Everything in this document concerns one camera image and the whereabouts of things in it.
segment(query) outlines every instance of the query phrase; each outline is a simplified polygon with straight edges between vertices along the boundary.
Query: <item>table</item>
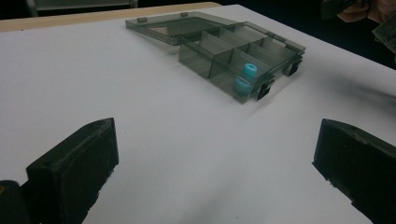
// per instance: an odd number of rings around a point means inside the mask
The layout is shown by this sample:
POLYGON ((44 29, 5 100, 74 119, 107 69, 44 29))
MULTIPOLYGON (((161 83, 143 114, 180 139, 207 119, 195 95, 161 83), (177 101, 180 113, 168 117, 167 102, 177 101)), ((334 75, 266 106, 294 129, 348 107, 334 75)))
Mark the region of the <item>table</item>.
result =
POLYGON ((311 162, 325 118, 396 145, 394 70, 238 5, 192 9, 283 35, 304 61, 240 105, 125 19, 16 26, 0 33, 0 179, 22 184, 33 160, 113 117, 120 165, 85 224, 371 223, 311 162))

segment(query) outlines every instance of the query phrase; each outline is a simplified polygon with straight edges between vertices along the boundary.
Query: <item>plastic organizer box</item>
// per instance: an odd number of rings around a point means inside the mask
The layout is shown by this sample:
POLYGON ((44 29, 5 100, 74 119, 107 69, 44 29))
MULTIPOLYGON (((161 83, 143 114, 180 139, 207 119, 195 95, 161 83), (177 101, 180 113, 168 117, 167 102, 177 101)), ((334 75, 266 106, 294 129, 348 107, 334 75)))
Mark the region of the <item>plastic organizer box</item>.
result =
POLYGON ((251 22, 200 12, 128 20, 126 27, 180 45, 178 60, 245 103, 260 100, 279 77, 294 74, 305 47, 251 22))

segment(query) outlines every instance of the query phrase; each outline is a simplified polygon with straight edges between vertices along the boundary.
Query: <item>black object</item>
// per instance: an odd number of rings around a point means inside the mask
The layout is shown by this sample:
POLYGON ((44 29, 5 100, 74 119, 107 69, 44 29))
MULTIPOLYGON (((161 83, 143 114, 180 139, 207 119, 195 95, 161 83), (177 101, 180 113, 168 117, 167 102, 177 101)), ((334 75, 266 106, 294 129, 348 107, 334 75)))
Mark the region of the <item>black object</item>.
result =
POLYGON ((118 163, 114 119, 85 125, 30 164, 20 188, 0 182, 0 204, 7 207, 0 223, 82 223, 118 163))
MULTIPOLYGON (((331 19, 347 7, 352 6, 356 1, 357 0, 323 0, 320 4, 321 18, 323 20, 331 19)), ((371 6, 372 0, 361 0, 361 7, 364 7, 366 2, 369 7, 371 6)))
POLYGON ((396 147, 324 119, 313 164, 374 224, 396 223, 396 147))

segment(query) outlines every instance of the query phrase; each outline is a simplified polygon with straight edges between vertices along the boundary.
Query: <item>blue bottle cap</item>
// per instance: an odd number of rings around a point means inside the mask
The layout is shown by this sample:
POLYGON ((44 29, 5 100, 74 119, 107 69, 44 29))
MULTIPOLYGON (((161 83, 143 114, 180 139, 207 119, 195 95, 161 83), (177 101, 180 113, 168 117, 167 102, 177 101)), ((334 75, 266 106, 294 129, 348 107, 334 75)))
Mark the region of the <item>blue bottle cap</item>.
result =
POLYGON ((257 66, 253 63, 245 63, 243 72, 251 77, 256 77, 257 74, 257 66))

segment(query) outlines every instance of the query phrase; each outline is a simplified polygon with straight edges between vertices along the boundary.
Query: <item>white table surface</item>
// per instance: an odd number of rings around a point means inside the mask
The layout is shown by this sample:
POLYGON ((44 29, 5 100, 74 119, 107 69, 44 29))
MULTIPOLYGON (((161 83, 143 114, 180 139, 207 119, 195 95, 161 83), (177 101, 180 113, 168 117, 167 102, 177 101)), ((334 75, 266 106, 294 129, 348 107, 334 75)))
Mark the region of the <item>white table surface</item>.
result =
POLYGON ((85 224, 371 223, 311 162, 325 118, 396 145, 395 71, 240 6, 200 11, 306 46, 302 65, 240 105, 124 20, 0 33, 0 179, 113 117, 120 165, 85 224))

